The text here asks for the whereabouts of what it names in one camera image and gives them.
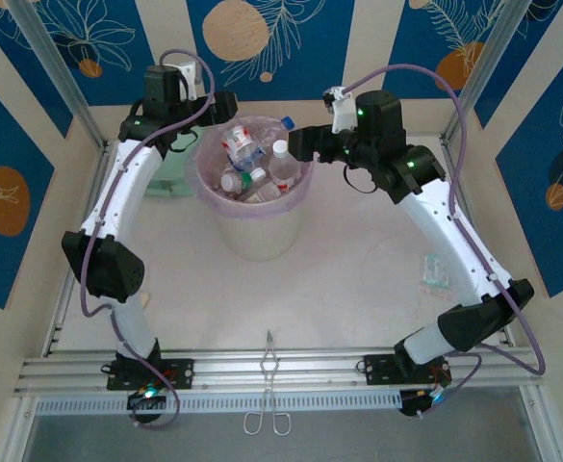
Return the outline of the long red white label bottle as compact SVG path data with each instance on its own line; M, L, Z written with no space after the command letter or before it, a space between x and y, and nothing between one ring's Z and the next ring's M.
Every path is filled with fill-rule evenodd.
M251 171L259 167L265 152L250 131L241 124L233 123L221 136L229 163L238 171Z

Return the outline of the clear bottle green neck band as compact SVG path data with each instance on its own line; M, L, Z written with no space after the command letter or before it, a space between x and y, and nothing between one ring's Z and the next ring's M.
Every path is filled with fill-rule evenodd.
M263 167L255 167L251 171L242 171L240 176L243 180L243 188L248 189L263 182L267 178L267 172Z

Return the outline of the white ribbed plastic bin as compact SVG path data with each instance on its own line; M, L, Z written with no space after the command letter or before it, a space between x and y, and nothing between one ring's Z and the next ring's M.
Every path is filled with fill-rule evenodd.
M199 201L213 212L223 238L236 254L263 261L282 255L294 244L302 222L304 200L289 212L264 219L225 218Z

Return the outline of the purple plastic bin liner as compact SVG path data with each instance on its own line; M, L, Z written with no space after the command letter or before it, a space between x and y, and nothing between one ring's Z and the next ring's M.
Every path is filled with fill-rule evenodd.
M241 192L225 192L220 186L223 173L236 170L227 158L221 145L221 136L231 124L244 125L265 152L260 167L267 178ZM194 195L211 210L225 218L272 218L289 212L306 197L313 177L313 167L301 164L301 179L289 192L282 193L272 182L269 160L272 145L277 140L286 140L289 135L281 119L265 115L245 115L232 119L225 125L207 129L185 166L185 175Z

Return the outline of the mint green zip pouch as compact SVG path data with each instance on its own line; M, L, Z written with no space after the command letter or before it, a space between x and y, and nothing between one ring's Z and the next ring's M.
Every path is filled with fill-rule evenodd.
M185 165L199 143L201 133L199 128L192 128L189 132L176 137L160 168L148 183L146 195L164 197L192 195L186 180Z

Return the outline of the clear sachet teal print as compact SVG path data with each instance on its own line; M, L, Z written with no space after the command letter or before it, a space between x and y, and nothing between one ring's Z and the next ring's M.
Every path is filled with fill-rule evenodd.
M437 288L449 287L448 272L438 255L429 253L424 256L422 282Z

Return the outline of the clear sachet pink print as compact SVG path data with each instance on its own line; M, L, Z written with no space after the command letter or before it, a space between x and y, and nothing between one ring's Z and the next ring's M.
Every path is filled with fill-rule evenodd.
M444 300L453 300L454 292L451 288L443 288L431 285L420 285L421 292L425 295L438 297Z

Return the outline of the metal tongs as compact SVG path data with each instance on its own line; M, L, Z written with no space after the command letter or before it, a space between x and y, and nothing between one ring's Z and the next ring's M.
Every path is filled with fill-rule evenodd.
M274 338L270 330L267 331L264 354L259 366L264 380L263 393L259 399L259 410L248 411L243 415L243 432L249 436L258 435L263 428L265 414L269 412L273 433L279 437L288 436L292 431L292 416L288 412L277 409L274 378L279 369L280 360L276 355Z

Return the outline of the black base electronics box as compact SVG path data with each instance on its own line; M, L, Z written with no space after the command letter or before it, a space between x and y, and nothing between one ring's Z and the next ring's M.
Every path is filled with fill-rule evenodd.
M166 407L166 396L163 388L157 384L147 384L139 388L127 398L127 409L157 410Z
M446 390L450 382L432 383L418 388L400 391L400 412L406 417L422 418L434 411L446 398Z

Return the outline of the aluminium frame post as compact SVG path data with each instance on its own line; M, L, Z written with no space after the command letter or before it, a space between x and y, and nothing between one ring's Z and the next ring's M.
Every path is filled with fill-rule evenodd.
M107 140L94 120L85 96L80 91L33 4L28 0L6 0L6 4L22 35L28 41L67 108L80 122L91 142L97 148L104 149L107 146Z
M516 33L531 2L532 0L505 0L503 2L501 15L487 38L477 63L460 93L461 110L450 118L442 134L444 144L449 144L462 127L467 125L469 113L473 110L479 96L492 77L501 56Z

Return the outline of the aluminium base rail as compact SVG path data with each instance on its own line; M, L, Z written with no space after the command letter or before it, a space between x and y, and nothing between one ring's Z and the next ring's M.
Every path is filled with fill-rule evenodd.
M388 354L390 348L279 348L280 365L273 379L278 392L365 389L366 378L356 364L369 354ZM545 383L488 349L474 351L482 365L468 387L533 386ZM260 361L264 350L164 350L171 359L194 361L192 393L250 393L264 388ZM16 397L80 396L107 391L101 367L114 359L108 351L58 351L24 360L13 394Z

